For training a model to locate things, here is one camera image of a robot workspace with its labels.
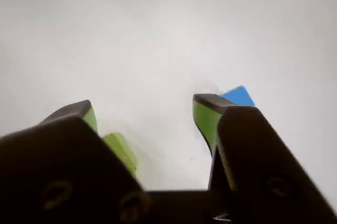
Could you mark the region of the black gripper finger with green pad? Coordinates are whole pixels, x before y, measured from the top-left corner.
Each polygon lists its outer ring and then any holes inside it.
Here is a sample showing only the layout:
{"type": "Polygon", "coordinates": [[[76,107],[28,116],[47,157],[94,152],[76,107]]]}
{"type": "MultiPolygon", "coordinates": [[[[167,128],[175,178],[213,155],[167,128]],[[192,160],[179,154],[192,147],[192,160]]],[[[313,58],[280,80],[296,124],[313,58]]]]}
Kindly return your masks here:
{"type": "Polygon", "coordinates": [[[89,100],[1,137],[1,223],[162,223],[152,199],[85,120],[89,100]]]}
{"type": "Polygon", "coordinates": [[[336,223],[333,209],[254,106],[193,96],[193,119],[223,169],[234,223],[336,223]]]}

